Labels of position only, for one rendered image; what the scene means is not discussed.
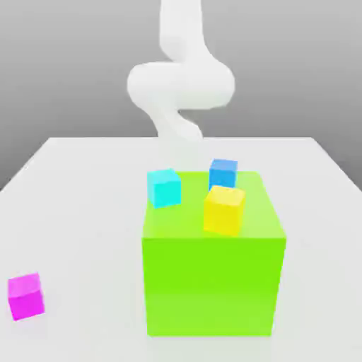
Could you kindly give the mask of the small cyan cube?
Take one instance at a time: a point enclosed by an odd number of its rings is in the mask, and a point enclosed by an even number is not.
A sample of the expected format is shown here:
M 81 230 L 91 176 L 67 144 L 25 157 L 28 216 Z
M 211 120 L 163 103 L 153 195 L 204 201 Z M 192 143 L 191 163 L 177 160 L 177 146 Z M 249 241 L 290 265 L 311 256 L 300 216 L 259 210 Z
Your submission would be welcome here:
M 148 172 L 147 194 L 155 209 L 180 204 L 180 176 L 172 168 Z

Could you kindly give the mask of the small blue cube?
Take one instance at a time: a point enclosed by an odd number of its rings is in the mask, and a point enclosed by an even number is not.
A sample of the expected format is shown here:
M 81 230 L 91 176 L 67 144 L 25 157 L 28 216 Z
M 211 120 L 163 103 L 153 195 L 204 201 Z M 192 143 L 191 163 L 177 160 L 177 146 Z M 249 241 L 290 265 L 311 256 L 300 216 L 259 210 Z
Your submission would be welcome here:
M 237 172 L 237 161 L 213 159 L 209 168 L 209 190 L 211 190 L 214 185 L 234 188 L 237 180 Z

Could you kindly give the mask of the small yellow cube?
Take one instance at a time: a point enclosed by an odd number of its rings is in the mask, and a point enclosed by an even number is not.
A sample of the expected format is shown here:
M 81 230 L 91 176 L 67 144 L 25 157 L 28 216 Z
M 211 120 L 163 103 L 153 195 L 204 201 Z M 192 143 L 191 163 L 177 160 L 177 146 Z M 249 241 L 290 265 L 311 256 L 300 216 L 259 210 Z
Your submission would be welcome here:
M 214 185 L 204 199 L 204 230 L 237 236 L 243 222 L 246 192 Z

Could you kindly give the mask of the small magenta cube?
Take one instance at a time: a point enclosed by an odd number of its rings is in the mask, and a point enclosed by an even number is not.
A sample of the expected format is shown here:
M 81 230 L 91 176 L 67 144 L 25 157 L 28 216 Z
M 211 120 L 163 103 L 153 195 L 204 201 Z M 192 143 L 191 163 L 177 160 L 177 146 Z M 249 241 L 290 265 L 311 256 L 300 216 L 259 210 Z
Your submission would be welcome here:
M 45 312 L 40 275 L 18 276 L 8 280 L 8 304 L 14 321 Z

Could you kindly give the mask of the large green box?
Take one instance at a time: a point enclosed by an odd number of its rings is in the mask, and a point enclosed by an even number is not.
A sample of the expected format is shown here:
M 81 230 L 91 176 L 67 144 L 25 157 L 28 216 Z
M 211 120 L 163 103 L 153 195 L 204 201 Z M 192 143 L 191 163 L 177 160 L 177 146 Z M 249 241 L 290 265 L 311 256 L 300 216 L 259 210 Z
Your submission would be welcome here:
M 241 232 L 204 230 L 206 172 L 182 172 L 182 202 L 146 206 L 141 238 L 147 332 L 152 337 L 269 336 L 286 234 L 260 175 L 246 192 Z

